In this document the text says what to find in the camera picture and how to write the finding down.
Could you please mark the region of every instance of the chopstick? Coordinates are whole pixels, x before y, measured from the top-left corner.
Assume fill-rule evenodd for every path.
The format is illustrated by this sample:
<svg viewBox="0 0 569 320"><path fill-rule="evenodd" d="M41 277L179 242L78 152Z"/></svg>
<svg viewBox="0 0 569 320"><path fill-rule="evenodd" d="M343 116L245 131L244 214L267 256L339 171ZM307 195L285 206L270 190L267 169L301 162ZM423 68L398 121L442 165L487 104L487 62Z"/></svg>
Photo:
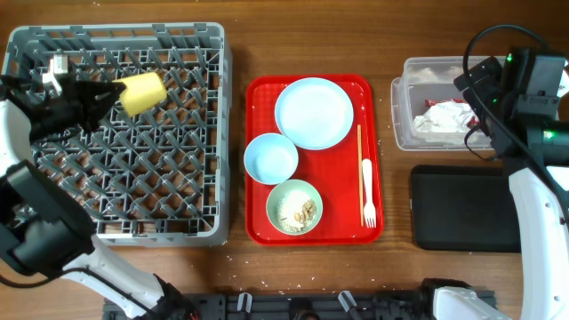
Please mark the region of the chopstick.
<svg viewBox="0 0 569 320"><path fill-rule="evenodd" d="M364 226L364 188L362 186L362 125L357 125L357 177L359 179L359 216Z"/></svg>

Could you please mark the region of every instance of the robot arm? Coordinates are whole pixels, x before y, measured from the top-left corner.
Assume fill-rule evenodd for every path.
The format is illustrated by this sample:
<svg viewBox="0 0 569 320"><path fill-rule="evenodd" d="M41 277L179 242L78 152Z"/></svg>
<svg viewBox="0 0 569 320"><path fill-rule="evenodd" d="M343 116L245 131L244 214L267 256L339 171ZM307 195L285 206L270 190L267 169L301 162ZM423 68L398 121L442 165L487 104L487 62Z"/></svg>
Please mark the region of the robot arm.
<svg viewBox="0 0 569 320"><path fill-rule="evenodd" d="M569 167L548 167L569 186ZM529 169L509 176L516 203L524 266L522 319L569 318L569 233L551 190Z"/></svg>
<svg viewBox="0 0 569 320"><path fill-rule="evenodd" d="M56 82L60 96L31 106L20 98L19 79L0 78L0 258L22 275L47 277L16 284L0 276L0 282L31 288L64 278L113 301L132 319L198 319L191 302L171 284L107 248L83 207L31 164L30 141L78 124L86 132L96 129L126 85L76 82L66 75L47 79ZM17 224L14 213L24 204L36 214Z"/></svg>
<svg viewBox="0 0 569 320"><path fill-rule="evenodd" d="M468 70L474 43L500 28L521 31L542 48L513 48L503 68L491 57ZM464 74L454 80L509 174L522 247L523 320L569 318L569 125L557 120L568 85L565 66L565 56L533 32L500 25L474 37L464 55ZM440 297L448 298L448 292Z"/></svg>

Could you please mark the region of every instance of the small bowl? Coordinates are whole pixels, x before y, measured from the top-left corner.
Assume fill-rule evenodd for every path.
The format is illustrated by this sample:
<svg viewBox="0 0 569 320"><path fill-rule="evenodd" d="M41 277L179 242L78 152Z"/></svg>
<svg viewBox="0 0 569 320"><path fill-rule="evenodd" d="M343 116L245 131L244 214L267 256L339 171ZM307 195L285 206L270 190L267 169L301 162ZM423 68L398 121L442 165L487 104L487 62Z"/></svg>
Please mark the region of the small bowl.
<svg viewBox="0 0 569 320"><path fill-rule="evenodd" d="M289 232L281 228L280 224L278 223L276 211L278 210L278 205L281 199L285 197L285 194L287 192L291 192L294 190L303 191L307 195L309 195L310 199L314 201L314 204L317 207L317 211L315 212L315 216L312 219L312 222L308 226L306 226L302 231ZM310 230L312 230L318 224L318 222L320 222L320 219L322 218L322 210L323 210L322 197L320 196L318 191L314 187L312 187L311 184L303 180L287 180L279 184L278 186L274 187L267 198L268 220L273 225L273 227L275 227L275 229L288 236L300 236L310 232Z"/></svg>
<svg viewBox="0 0 569 320"><path fill-rule="evenodd" d="M255 181L276 185L291 178L299 165L299 153L284 135L265 133L249 143L244 164Z"/></svg>

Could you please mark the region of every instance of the green light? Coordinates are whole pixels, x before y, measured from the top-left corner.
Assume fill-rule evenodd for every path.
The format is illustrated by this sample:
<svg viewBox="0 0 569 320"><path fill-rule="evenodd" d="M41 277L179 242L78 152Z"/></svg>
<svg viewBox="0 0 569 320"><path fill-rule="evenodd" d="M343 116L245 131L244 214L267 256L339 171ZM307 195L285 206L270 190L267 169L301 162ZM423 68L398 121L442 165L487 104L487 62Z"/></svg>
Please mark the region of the green light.
<svg viewBox="0 0 569 320"><path fill-rule="evenodd" d="M543 138L545 138L545 139L551 139L551 138L553 138L553 137L555 137L555 133L554 133L554 132L551 132L551 131L545 131L545 132L543 132Z"/></svg>

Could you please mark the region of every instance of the wooden table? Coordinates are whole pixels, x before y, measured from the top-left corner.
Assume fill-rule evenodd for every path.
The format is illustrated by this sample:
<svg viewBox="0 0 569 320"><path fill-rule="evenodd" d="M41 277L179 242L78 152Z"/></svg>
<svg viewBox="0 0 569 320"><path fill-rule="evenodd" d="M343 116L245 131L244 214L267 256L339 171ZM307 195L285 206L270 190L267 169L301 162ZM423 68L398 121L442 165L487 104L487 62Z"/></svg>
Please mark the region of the wooden table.
<svg viewBox="0 0 569 320"><path fill-rule="evenodd" d="M484 165L468 152L403 152L391 123L391 81L409 57L462 55L482 28L516 23L569 52L569 3L524 1L314 0L13 0L0 4L0 51L20 25L217 21L234 57L230 115L231 231L226 245L203 249L116 248L135 266L160 275L182 292L371 292L412 289L425 277L454 278L495 290L500 309L519 317L519 254L426 252L413 244L409 174L416 164ZM509 32L489 36L475 53L504 54L527 43ZM374 244L265 248L244 231L244 93L256 77L356 73L373 88L381 152L385 231ZM2 275L15 275L5 265ZM0 286L3 319L99 319L102 298L56 281L34 290Z"/></svg>

